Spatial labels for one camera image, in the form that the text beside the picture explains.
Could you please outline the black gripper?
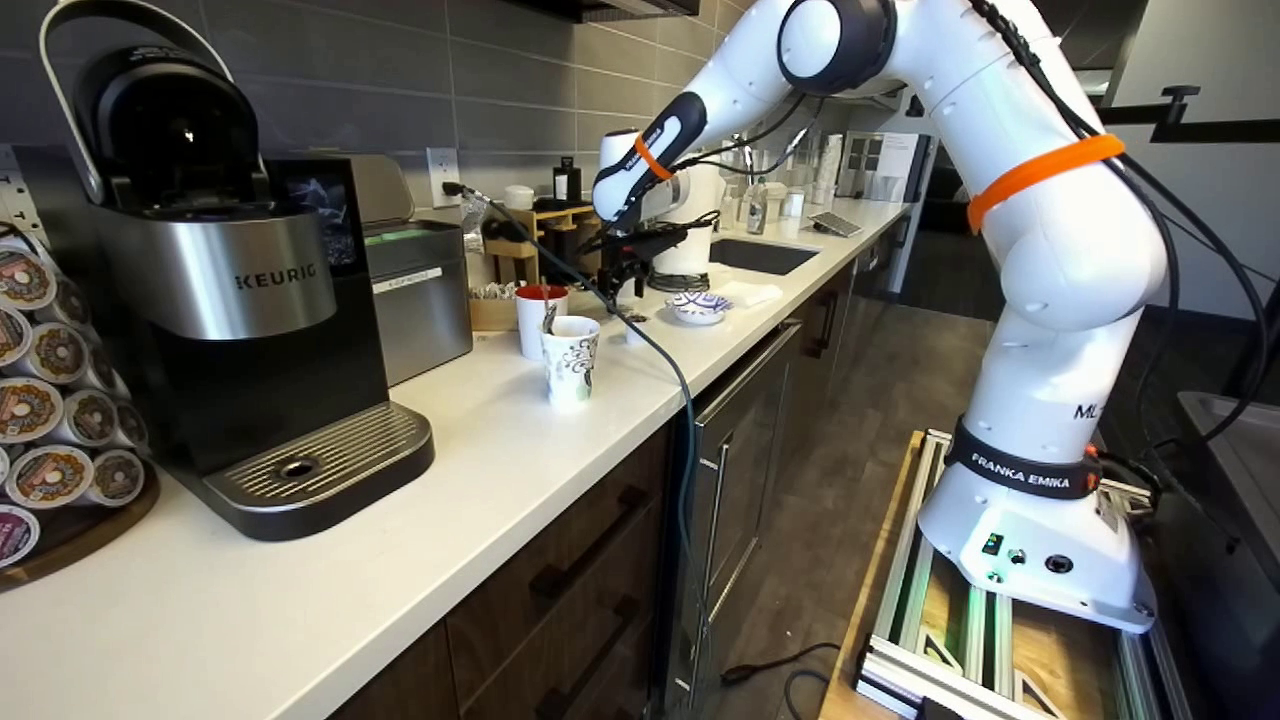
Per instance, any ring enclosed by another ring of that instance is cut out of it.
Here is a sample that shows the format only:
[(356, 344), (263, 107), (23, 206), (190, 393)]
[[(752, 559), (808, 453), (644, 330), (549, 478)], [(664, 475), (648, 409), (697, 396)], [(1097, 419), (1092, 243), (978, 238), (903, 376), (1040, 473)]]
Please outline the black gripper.
[(690, 223), (653, 223), (625, 231), (607, 223), (600, 234), (600, 275), (605, 275), (605, 306), (625, 311), (625, 280), (631, 280), (636, 299), (653, 292), (653, 258), (690, 234)]

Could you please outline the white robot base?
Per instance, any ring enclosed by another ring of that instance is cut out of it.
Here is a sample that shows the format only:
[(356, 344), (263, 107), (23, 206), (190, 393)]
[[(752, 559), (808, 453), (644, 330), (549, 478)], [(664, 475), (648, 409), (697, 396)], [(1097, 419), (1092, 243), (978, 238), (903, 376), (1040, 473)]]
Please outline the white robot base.
[(1030, 463), (955, 427), (914, 528), (984, 592), (1147, 630), (1157, 594), (1137, 536), (1083, 478), (1080, 463)]

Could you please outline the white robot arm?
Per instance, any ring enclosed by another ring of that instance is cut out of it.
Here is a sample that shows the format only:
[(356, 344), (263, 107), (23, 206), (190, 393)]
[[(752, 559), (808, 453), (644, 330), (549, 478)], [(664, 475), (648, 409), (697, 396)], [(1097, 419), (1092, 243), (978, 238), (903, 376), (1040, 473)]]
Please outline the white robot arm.
[(1088, 443), (1169, 251), (1030, 0), (754, 0), (702, 69), (597, 170), (597, 215), (644, 223), (674, 165), (792, 91), (901, 78), (969, 187), (1002, 314), (948, 473), (1030, 497), (1092, 487)]

